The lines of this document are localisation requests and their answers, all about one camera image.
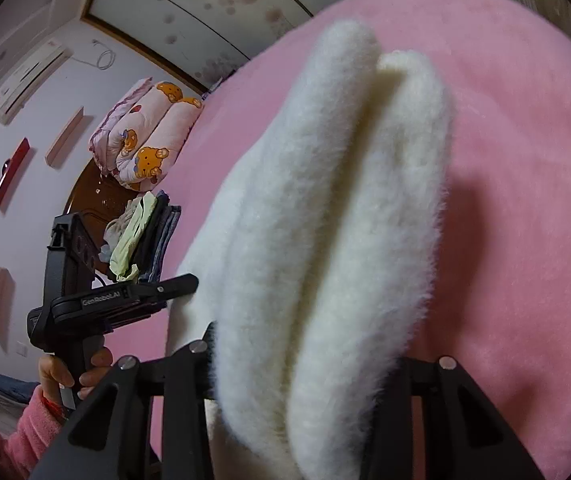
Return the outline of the person's left hand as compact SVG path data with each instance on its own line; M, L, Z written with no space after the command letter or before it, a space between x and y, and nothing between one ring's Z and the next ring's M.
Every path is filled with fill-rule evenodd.
M75 376L56 356L50 354L42 356L39 360L39 382L43 396L50 402L62 405L61 388L79 386L79 399L86 399L110 370L113 364L113 354L103 347L92 356L90 363L90 370Z

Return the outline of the pink sleeve forearm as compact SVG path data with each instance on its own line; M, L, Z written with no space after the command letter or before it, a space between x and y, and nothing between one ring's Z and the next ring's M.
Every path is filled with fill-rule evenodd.
M37 386L7 438L0 434L0 479L28 479L64 424L63 413Z

